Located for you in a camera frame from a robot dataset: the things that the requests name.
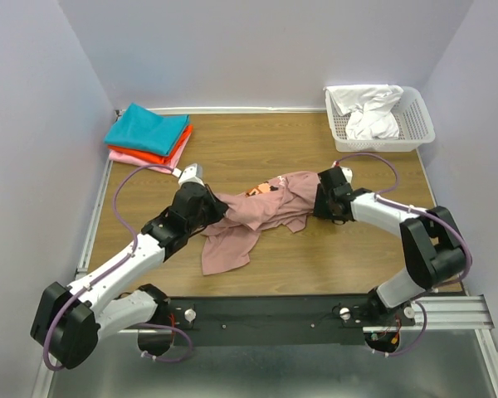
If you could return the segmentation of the dusty pink t-shirt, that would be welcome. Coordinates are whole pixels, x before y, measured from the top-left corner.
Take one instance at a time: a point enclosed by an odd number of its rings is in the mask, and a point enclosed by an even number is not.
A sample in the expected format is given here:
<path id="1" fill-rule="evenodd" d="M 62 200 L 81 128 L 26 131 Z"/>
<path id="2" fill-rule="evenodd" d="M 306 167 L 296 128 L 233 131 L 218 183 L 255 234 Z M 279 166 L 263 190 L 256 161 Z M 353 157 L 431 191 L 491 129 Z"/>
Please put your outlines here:
<path id="1" fill-rule="evenodd" d="M 318 183 L 315 172 L 300 171 L 273 177 L 238 195 L 219 194 L 227 212 L 203 232 L 203 274 L 221 274 L 247 265 L 263 231 L 278 226 L 292 233 L 302 231 L 313 213 Z"/>

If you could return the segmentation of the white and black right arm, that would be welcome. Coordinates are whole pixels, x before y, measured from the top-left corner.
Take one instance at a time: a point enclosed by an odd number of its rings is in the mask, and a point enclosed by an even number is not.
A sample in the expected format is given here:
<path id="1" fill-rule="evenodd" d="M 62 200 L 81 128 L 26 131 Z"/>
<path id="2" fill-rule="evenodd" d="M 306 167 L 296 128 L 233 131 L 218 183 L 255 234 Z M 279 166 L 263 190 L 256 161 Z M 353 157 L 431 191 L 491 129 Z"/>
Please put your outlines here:
<path id="1" fill-rule="evenodd" d="M 457 283 L 468 274 L 472 257 L 451 212 L 388 200 L 365 188 L 354 190 L 343 168 L 318 174 L 314 216 L 346 223 L 358 221 L 401 239 L 405 266 L 367 295 L 352 314 L 379 322 L 405 303 L 435 288 Z"/>

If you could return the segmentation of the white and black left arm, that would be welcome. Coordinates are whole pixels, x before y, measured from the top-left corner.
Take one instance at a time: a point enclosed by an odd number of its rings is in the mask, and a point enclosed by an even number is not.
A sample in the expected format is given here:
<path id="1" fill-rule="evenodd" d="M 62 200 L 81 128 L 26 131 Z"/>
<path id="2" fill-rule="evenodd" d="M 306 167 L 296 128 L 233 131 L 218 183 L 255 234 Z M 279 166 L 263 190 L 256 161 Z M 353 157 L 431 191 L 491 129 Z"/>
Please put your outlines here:
<path id="1" fill-rule="evenodd" d="M 30 331 L 43 348 L 46 367 L 51 371 L 73 369 L 94 351 L 102 337 L 147 323 L 160 299 L 142 290 L 122 300 L 118 294 L 181 250 L 200 230 L 219 222 L 227 209 L 208 185 L 184 182 L 172 204 L 148 221 L 121 252 L 67 286 L 58 282 L 48 285 Z"/>

